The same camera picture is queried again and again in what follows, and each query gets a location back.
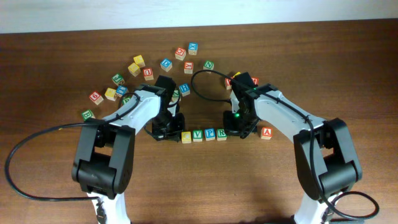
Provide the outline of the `yellow C block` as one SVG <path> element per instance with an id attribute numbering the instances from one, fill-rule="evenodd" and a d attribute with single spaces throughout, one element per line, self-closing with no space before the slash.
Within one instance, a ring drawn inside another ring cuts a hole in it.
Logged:
<path id="1" fill-rule="evenodd" d="M 192 134 L 190 131 L 181 132 L 181 140 L 183 144 L 188 144 L 192 142 Z"/>

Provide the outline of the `green R block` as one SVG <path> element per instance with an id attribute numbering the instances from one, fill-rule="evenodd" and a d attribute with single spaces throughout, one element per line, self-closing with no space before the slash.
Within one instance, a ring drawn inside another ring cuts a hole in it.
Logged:
<path id="1" fill-rule="evenodd" d="M 216 138 L 218 141 L 225 141 L 227 140 L 227 134 L 225 133 L 224 129 L 217 129 L 216 131 Z"/>

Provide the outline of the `blue P block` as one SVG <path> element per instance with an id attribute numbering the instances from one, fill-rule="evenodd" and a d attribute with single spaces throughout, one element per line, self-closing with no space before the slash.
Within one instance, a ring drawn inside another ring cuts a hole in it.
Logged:
<path id="1" fill-rule="evenodd" d="M 205 129 L 205 139 L 207 141 L 215 140 L 216 134 L 214 128 Z"/>

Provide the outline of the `green V block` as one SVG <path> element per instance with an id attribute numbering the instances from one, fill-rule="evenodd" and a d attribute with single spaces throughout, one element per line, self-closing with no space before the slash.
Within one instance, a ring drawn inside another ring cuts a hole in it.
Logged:
<path id="1" fill-rule="evenodd" d="M 196 129 L 192 131 L 193 142 L 202 142 L 203 131 L 201 129 Z"/>

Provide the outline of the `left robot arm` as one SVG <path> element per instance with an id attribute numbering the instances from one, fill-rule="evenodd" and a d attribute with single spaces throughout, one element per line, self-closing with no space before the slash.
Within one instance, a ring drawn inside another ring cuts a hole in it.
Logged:
<path id="1" fill-rule="evenodd" d="M 154 85 L 139 85 L 113 114 L 85 121 L 72 179 L 91 197 L 98 223 L 130 222 L 124 191 L 132 176 L 136 133 L 151 121 L 156 140 L 180 140 L 185 118 L 170 103 L 175 88 L 170 77 L 159 76 Z"/>

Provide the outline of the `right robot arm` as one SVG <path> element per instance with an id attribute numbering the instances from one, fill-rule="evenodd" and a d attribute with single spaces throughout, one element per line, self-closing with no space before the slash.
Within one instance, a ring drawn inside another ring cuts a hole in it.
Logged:
<path id="1" fill-rule="evenodd" d="M 232 109 L 223 113 L 228 136 L 244 139 L 260 121 L 267 121 L 294 144 L 297 176 L 304 195 L 294 223 L 330 223 L 336 214 L 345 221 L 359 218 L 336 209 L 351 194 L 363 171 L 346 123 L 314 116 L 289 101 L 271 84 L 258 86 L 248 73 L 230 77 Z"/>

